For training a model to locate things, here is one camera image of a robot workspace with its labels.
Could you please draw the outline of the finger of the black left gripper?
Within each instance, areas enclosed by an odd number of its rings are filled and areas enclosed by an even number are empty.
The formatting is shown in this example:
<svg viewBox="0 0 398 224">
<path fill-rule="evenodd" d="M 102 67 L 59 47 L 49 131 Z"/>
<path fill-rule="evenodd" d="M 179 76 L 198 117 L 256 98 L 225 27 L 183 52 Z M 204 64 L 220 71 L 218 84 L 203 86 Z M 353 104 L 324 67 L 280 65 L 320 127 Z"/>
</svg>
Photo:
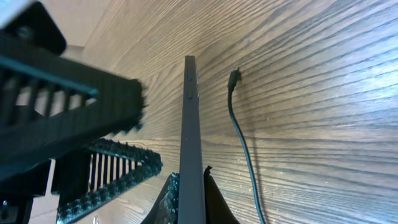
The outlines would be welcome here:
<svg viewBox="0 0 398 224">
<path fill-rule="evenodd" d="M 155 204 L 141 224 L 178 223 L 179 174 L 171 173 Z"/>
<path fill-rule="evenodd" d="M 207 224 L 239 224 L 228 207 L 216 182 L 211 176 L 211 166 L 204 171 L 205 208 Z"/>
</svg>

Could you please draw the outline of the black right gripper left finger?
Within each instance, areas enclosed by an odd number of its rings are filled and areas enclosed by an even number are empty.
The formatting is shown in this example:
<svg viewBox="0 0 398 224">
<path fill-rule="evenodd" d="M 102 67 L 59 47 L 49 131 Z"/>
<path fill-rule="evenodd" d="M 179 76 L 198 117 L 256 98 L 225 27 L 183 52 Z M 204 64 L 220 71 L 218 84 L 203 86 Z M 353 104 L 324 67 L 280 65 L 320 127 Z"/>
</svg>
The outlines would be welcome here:
<svg viewBox="0 0 398 224">
<path fill-rule="evenodd" d="M 1 178 L 8 179 L 142 116 L 128 80 L 1 35 Z"/>
</svg>

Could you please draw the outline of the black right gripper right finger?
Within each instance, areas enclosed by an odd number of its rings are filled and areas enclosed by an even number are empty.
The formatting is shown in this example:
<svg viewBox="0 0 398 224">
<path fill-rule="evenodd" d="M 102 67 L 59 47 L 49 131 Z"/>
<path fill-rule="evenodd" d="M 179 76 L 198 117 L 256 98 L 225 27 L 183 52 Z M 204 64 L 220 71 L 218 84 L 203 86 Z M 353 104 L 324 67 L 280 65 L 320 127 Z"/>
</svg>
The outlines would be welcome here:
<svg viewBox="0 0 398 224">
<path fill-rule="evenodd" d="M 108 139 L 55 161 L 51 193 L 59 196 L 56 222 L 75 223 L 141 182 L 158 175 L 160 154 Z"/>
</svg>

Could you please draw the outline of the blue Samsung smartphone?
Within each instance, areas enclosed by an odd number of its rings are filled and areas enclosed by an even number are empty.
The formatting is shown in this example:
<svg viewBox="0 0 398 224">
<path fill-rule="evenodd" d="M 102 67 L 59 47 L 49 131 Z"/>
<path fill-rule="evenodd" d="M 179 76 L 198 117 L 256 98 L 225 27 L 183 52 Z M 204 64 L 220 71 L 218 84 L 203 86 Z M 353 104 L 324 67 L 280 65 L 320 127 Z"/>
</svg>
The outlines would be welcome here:
<svg viewBox="0 0 398 224">
<path fill-rule="evenodd" d="M 198 73 L 191 55 L 185 57 L 179 174 L 178 224 L 205 224 Z"/>
</svg>

